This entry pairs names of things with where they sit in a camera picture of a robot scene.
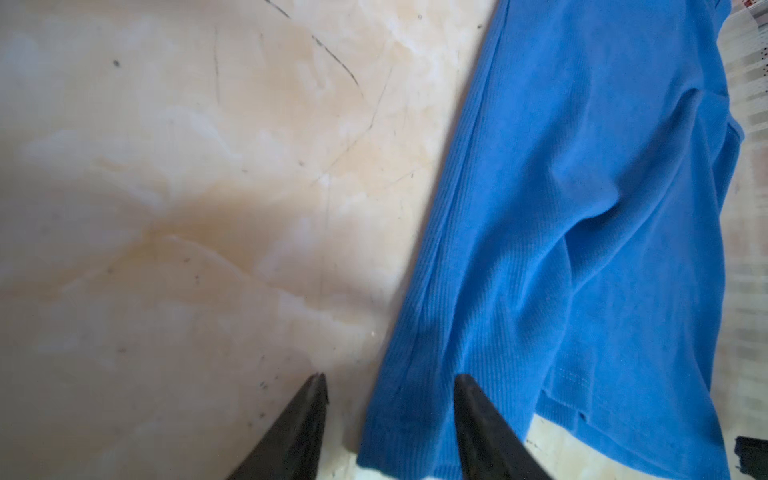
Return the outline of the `blue tank top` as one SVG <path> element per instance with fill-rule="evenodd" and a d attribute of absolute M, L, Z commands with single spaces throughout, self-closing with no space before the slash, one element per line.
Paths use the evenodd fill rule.
<path fill-rule="evenodd" d="M 725 479 L 710 396 L 742 131 L 727 1 L 502 1 L 357 462 L 460 477 L 453 383 L 669 479 Z"/>

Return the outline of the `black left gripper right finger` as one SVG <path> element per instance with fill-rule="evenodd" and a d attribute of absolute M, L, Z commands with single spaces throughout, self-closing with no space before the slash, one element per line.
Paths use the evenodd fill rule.
<path fill-rule="evenodd" d="M 472 376 L 455 378 L 453 404 L 463 478 L 550 480 Z"/>

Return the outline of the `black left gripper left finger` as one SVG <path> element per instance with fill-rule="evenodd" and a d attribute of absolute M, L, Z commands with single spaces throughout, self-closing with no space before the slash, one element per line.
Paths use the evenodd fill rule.
<path fill-rule="evenodd" d="M 316 479 L 328 403 L 325 375 L 311 375 L 228 478 Z"/>

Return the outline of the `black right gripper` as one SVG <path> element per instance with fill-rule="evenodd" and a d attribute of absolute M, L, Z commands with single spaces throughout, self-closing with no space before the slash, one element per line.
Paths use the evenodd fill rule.
<path fill-rule="evenodd" d="M 734 453 L 738 457 L 739 471 L 755 480 L 768 480 L 768 441 L 738 436 Z"/>

